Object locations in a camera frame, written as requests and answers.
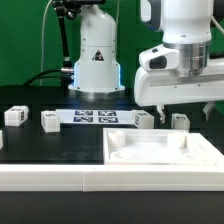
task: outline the warning label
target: warning label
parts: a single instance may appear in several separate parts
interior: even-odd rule
[[[98,50],[96,52],[96,54],[94,55],[93,61],[104,61],[103,56],[102,56],[100,50]]]

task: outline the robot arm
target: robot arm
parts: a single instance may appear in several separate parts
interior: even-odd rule
[[[223,5],[223,0],[141,0],[142,21],[164,35],[160,46],[139,56],[137,104],[224,99],[224,59],[209,59],[211,18],[224,17]]]
[[[68,55],[67,37],[64,17],[73,20],[81,16],[81,53],[74,69],[63,68],[62,71],[74,73],[73,83],[69,85],[70,93],[85,98],[112,98],[124,93],[120,84],[120,65],[116,61],[116,23],[98,5],[106,0],[63,0],[53,1],[61,28],[64,52],[64,67]]]

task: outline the small white block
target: small white block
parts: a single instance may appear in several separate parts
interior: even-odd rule
[[[42,111],[41,125],[45,132],[60,132],[60,118],[55,111]]]
[[[27,106],[13,106],[5,111],[6,126],[20,126],[28,118],[29,109]]]
[[[185,147],[186,135],[182,132],[171,132],[167,136],[167,147],[170,149],[182,149]]]
[[[132,117],[134,124],[139,129],[153,129],[154,128],[154,117],[144,110],[133,110]]]
[[[0,131],[0,149],[3,147],[2,131]]]
[[[190,121],[185,114],[172,114],[171,127],[176,130],[190,130]]]
[[[108,141],[114,148],[122,148],[125,146],[125,132],[114,131],[108,132]]]

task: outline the green wall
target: green wall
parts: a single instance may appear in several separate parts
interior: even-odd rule
[[[0,18],[0,85],[22,84],[40,72],[41,25],[48,0],[17,0],[1,2]],[[122,83],[133,87],[139,67],[138,55],[161,43],[161,33],[147,30],[139,19],[140,0],[121,0],[118,27],[117,60],[122,66]],[[116,0],[108,0],[103,8],[114,18]],[[66,21],[70,54],[73,62],[79,57],[79,19]],[[213,30],[212,50],[224,51],[222,35]],[[58,22],[53,8],[49,10],[45,38],[45,70],[62,65]],[[57,85],[46,81],[44,85]]]

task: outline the black table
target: black table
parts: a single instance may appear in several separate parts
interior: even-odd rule
[[[29,119],[21,127],[5,127],[4,111],[27,105]],[[155,128],[170,128],[172,113],[184,113],[191,132],[199,132],[224,152],[224,116],[213,110],[203,119],[204,104],[165,107],[161,125],[154,107],[139,108],[128,90],[113,100],[83,100],[58,87],[0,87],[1,164],[103,164],[103,127],[63,125],[47,134],[40,111],[55,109],[144,109],[156,118]],[[2,223],[223,223],[224,192],[1,192]]]

